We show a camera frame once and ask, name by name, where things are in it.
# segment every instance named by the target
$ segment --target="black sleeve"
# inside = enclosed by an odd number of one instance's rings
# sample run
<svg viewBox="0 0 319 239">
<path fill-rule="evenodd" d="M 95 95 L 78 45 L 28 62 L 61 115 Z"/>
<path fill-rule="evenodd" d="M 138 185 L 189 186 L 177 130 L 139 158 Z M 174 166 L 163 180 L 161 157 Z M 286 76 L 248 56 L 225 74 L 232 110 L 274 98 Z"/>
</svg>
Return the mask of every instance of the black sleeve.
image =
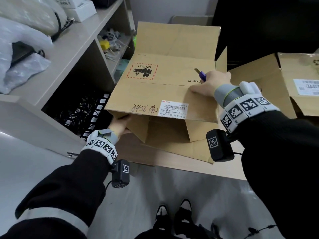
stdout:
<svg viewBox="0 0 319 239">
<path fill-rule="evenodd" d="M 103 181 L 111 167 L 99 152 L 87 149 L 71 165 L 62 166 L 39 182 L 16 209 L 19 217 L 26 209 L 53 207 L 74 214 L 89 227 L 105 196 Z M 80 239 L 86 236 L 57 218 L 24 220 L 0 237 Z"/>
<path fill-rule="evenodd" d="M 281 234 L 308 237 L 319 212 L 319 128 L 272 111 L 245 120 L 237 130 L 245 176 Z"/>
</svg>

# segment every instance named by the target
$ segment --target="hand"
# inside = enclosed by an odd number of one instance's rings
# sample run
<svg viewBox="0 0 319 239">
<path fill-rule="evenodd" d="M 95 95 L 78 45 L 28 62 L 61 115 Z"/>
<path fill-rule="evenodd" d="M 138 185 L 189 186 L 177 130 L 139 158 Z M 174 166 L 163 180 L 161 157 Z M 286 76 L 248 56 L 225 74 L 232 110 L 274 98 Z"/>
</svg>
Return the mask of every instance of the hand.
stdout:
<svg viewBox="0 0 319 239">
<path fill-rule="evenodd" d="M 126 129 L 126 125 L 130 120 L 130 115 L 125 116 L 123 119 L 116 119 L 115 117 L 113 117 L 112 122 L 108 128 L 114 131 L 117 138 L 120 139 L 120 136 L 130 132 L 128 129 Z"/>
<path fill-rule="evenodd" d="M 201 81 L 201 84 L 192 85 L 189 89 L 204 96 L 214 96 L 215 90 L 223 84 L 230 84 L 230 72 L 220 72 L 216 70 L 206 73 L 206 82 Z"/>
</svg>

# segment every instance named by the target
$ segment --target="plastic bag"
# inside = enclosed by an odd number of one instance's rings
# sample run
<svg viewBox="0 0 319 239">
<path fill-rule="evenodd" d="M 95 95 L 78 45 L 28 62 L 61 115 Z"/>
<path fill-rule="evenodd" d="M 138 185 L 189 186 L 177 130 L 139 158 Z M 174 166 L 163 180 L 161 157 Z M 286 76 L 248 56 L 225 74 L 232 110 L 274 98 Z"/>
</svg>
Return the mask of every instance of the plastic bag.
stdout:
<svg viewBox="0 0 319 239">
<path fill-rule="evenodd" d="M 51 38 L 40 31 L 26 25 L 0 17 L 0 92 L 7 94 L 4 79 L 11 66 L 12 43 L 21 41 L 32 46 L 35 50 L 53 47 Z"/>
<path fill-rule="evenodd" d="M 50 60 L 37 53 L 31 54 L 6 72 L 0 92 L 8 94 L 12 89 L 27 82 L 32 75 L 44 71 L 50 63 Z"/>
<path fill-rule="evenodd" d="M 0 0 L 0 16 L 26 24 L 49 36 L 59 30 L 55 12 L 63 27 L 67 16 L 55 0 Z"/>
</svg>

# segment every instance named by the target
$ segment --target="white box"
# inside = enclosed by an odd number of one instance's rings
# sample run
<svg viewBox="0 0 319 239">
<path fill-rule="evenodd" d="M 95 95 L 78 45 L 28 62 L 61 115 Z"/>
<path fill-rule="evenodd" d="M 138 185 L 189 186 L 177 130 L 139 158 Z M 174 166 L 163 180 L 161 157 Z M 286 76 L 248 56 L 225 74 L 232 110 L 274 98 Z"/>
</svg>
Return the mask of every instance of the white box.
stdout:
<svg viewBox="0 0 319 239">
<path fill-rule="evenodd" d="M 94 4 L 90 0 L 85 0 L 78 8 L 65 8 L 65 13 L 68 17 L 73 17 L 77 22 L 83 22 L 96 13 Z"/>
<path fill-rule="evenodd" d="M 55 0 L 63 8 L 77 8 L 84 0 Z"/>
</svg>

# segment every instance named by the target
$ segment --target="open cardboard box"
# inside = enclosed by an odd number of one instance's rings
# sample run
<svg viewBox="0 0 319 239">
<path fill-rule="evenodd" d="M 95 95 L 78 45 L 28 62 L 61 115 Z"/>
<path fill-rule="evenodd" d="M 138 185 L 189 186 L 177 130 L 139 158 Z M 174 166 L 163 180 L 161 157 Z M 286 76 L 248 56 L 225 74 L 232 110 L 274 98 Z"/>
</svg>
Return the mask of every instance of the open cardboard box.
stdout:
<svg viewBox="0 0 319 239">
<path fill-rule="evenodd" d="M 106 105 L 145 145 L 213 163 L 206 133 L 218 128 L 217 102 L 191 92 L 194 68 L 227 70 L 227 50 L 215 60 L 220 27 L 138 23 L 135 53 Z"/>
<path fill-rule="evenodd" d="M 255 82 L 289 118 L 319 125 L 319 54 L 271 54 L 230 72 L 232 84 Z"/>
</svg>

